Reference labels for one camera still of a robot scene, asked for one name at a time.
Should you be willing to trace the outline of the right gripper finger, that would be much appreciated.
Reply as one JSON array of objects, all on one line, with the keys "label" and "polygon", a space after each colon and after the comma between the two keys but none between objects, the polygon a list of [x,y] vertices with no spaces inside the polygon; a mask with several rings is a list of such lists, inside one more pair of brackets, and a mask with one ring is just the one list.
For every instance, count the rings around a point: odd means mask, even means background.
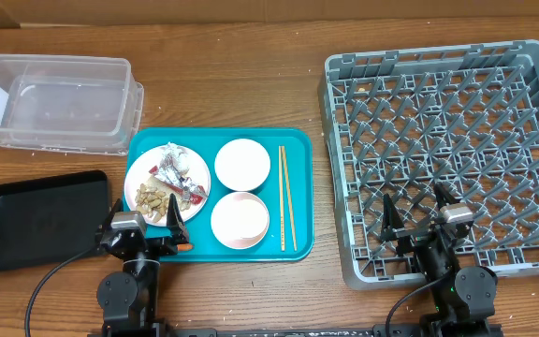
[{"label": "right gripper finger", "polygon": [[382,230],[390,229],[402,229],[404,228],[404,223],[401,220],[401,217],[396,209],[395,203],[389,194],[383,195],[383,220],[382,220]]},{"label": "right gripper finger", "polygon": [[457,200],[450,194],[447,188],[441,183],[435,183],[433,185],[433,192],[436,197],[436,202],[439,209],[443,208],[444,206],[457,203]]}]

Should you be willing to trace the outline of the white bowl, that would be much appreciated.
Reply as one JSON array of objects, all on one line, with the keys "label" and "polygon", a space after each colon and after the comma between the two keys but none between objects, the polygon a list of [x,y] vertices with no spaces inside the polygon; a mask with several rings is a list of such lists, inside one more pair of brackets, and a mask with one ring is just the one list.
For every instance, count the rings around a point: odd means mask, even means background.
[{"label": "white bowl", "polygon": [[270,174],[270,155],[257,141],[233,139],[217,153],[214,170],[218,180],[233,191],[259,187]]}]

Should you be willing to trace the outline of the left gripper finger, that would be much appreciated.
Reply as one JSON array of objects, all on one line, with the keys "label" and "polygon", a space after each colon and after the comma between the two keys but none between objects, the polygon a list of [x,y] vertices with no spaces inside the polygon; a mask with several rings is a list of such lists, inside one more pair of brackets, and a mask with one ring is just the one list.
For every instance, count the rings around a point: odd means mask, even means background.
[{"label": "left gripper finger", "polygon": [[173,240],[187,240],[188,231],[180,214],[180,207],[175,195],[171,194],[168,200],[166,228],[170,231]]},{"label": "left gripper finger", "polygon": [[104,229],[109,229],[111,228],[111,222],[115,216],[115,214],[117,212],[121,212],[123,210],[123,202],[120,198],[117,198],[116,201],[114,202],[113,206],[110,208],[110,211],[109,211],[109,214],[107,215],[107,217],[105,218],[104,222],[103,222],[103,228]]}]

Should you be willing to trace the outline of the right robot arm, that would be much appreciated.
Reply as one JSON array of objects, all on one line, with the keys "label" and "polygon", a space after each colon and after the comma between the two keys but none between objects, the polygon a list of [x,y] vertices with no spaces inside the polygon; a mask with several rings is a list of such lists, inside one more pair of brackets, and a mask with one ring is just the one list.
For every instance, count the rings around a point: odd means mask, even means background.
[{"label": "right robot arm", "polygon": [[[414,255],[416,267],[427,283],[398,300],[388,312],[385,336],[501,336],[499,325],[488,318],[495,314],[498,277],[487,267],[462,267],[455,253],[457,243],[468,236],[474,223],[471,209],[454,198],[441,184],[433,186],[438,213],[424,227],[407,229],[390,195],[383,196],[380,240],[397,243],[396,253]],[[391,323],[407,300],[424,291],[432,294],[433,314],[422,315],[415,325]]]}]

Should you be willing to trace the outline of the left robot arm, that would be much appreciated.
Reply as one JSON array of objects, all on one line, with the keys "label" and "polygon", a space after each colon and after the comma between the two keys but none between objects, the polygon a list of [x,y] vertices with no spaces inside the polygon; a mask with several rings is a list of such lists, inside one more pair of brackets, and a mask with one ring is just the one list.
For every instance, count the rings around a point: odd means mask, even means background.
[{"label": "left robot arm", "polygon": [[177,255],[189,243],[175,196],[169,197],[166,228],[169,235],[148,238],[142,213],[125,212],[117,200],[95,233],[97,246],[123,262],[123,269],[106,276],[97,289],[103,336],[176,334],[165,319],[156,317],[160,258]]}]

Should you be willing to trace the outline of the red foil wrapper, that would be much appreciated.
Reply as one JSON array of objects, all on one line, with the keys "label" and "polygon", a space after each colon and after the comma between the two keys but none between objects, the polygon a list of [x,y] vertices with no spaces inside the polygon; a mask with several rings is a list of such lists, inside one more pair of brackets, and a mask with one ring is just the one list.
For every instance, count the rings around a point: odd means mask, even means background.
[{"label": "red foil wrapper", "polygon": [[171,164],[164,168],[153,166],[149,172],[155,179],[177,192],[184,202],[197,205],[209,197],[202,185],[195,183],[191,178],[183,177]]}]

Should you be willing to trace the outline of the white tissue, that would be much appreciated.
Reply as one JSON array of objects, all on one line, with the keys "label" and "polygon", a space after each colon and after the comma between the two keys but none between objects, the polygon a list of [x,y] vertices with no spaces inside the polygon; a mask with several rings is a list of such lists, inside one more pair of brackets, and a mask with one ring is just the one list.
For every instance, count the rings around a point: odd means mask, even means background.
[{"label": "white tissue", "polygon": [[169,142],[162,152],[162,158],[158,168],[160,170],[174,168],[181,175],[184,175],[190,169],[188,163],[188,153],[181,146]]}]

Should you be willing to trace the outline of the pink bowl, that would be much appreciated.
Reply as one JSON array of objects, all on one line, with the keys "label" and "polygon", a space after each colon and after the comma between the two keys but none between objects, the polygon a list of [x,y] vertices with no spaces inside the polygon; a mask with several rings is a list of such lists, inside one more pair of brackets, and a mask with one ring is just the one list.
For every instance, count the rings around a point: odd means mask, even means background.
[{"label": "pink bowl", "polygon": [[211,230],[225,247],[252,248],[268,232],[270,214],[265,203],[248,192],[233,192],[222,197],[211,212]]}]

